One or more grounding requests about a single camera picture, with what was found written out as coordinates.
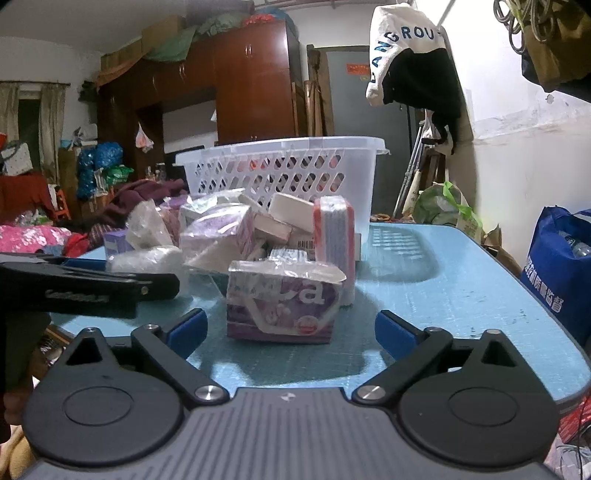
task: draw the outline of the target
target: metal pivot screw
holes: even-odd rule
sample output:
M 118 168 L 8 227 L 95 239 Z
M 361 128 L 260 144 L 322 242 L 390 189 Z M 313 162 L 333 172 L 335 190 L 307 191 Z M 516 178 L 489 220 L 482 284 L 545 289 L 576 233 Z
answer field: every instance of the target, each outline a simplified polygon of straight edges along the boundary
M 386 391 L 377 385 L 364 385 L 357 389 L 357 396 L 362 400 L 381 400 L 386 396 Z
M 195 390 L 195 396 L 201 401 L 214 402 L 224 397 L 224 391 L 216 385 L 204 385 Z

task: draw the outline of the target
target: maroon blanket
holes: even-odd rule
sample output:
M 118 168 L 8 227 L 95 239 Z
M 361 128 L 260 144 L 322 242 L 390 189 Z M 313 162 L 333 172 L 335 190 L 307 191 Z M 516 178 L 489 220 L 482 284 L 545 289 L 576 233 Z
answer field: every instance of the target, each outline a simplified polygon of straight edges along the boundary
M 185 183 L 182 179 L 157 183 L 152 180 L 138 180 L 117 192 L 105 209 L 99 215 L 99 223 L 113 228 L 124 228 L 127 217 L 140 202 L 153 200 L 156 205 L 162 203 L 166 197 L 176 197 L 183 193 Z

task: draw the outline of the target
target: white plastic laundry basket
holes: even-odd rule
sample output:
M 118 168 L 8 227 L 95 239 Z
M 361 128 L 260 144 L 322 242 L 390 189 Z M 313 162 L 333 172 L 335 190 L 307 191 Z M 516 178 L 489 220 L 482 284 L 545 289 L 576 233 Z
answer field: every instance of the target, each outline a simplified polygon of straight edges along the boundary
M 376 155 L 387 153 L 373 137 L 266 140 L 180 153 L 192 196 L 246 189 L 268 208 L 275 192 L 305 200 L 341 195 L 355 209 L 355 231 L 367 238 Z

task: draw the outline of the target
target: tote bag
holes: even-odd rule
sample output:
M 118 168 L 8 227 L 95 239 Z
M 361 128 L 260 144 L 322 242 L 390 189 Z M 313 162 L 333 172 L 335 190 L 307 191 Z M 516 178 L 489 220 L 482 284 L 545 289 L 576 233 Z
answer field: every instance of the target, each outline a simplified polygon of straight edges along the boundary
M 591 245 L 591 223 L 562 207 L 545 207 L 535 227 L 521 282 L 580 343 L 591 333 L 591 255 L 577 258 L 559 234 Z

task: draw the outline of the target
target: white wall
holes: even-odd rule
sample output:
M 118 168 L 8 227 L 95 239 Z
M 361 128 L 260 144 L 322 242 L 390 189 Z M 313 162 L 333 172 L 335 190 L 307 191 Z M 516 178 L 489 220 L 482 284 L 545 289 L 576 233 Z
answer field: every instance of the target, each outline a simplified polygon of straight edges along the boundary
M 100 55 L 48 41 L 0 37 L 0 80 L 71 83 L 63 132 L 63 138 L 71 138 L 77 127 L 96 121 L 93 107 L 78 101 L 78 89 L 100 69 Z
M 417 3 L 436 23 L 447 0 Z M 448 162 L 450 179 L 523 264 L 544 206 L 591 207 L 591 105 L 521 76 L 490 2 L 457 0 L 443 26 L 475 134 Z
M 164 151 L 166 153 L 204 145 L 213 147 L 217 126 L 211 121 L 216 102 L 203 102 L 165 113 Z
M 308 79 L 306 45 L 317 48 L 369 45 L 369 26 L 376 5 L 286 9 L 298 29 L 304 80 Z

